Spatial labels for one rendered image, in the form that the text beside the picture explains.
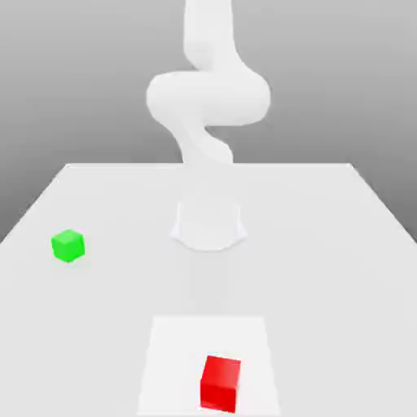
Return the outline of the small red cube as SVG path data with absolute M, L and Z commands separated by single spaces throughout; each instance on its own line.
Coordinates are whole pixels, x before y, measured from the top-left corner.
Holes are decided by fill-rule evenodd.
M 200 406 L 235 413 L 241 361 L 209 355 L 200 379 Z

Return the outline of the small green cube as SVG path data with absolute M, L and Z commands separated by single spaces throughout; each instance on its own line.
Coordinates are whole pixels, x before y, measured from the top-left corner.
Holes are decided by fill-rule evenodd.
M 64 230 L 50 241 L 54 256 L 61 261 L 72 262 L 86 252 L 83 235 L 74 230 Z

